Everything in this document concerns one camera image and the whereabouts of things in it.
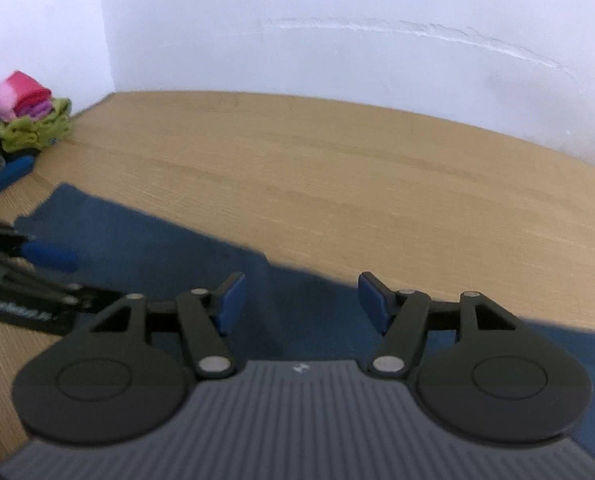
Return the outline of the royal blue folded garment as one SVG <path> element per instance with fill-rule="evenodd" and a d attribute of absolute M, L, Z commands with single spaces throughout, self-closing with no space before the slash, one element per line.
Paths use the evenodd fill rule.
<path fill-rule="evenodd" d="M 35 157 L 26 155 L 19 157 L 12 162 L 7 162 L 0 172 L 0 193 L 10 185 L 30 174 L 35 166 Z"/>

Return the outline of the pink folded garment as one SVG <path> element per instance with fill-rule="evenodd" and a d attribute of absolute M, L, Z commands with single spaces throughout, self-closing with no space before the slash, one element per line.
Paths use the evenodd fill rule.
<path fill-rule="evenodd" d="M 11 122 L 18 110 L 47 101 L 52 92 L 37 80 L 17 70 L 0 84 L 0 119 Z"/>

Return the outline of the dark blue pants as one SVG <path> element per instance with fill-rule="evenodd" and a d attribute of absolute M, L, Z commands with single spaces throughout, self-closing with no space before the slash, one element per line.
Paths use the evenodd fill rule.
<path fill-rule="evenodd" d="M 32 439 L 13 479 L 595 479 L 595 334 L 480 292 L 431 298 L 419 362 L 371 374 L 382 337 L 345 285 L 61 185 L 17 222 L 122 292 L 22 368 Z M 236 374 L 198 379 L 175 299 L 232 273 Z"/>

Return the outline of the green folded garment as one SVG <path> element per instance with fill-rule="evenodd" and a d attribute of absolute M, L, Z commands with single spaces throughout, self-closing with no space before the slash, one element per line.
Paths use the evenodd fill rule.
<path fill-rule="evenodd" d="M 0 120 L 0 143 L 7 153 L 50 148 L 72 131 L 70 99 L 52 99 L 52 109 L 42 119 L 22 116 L 11 122 Z"/>

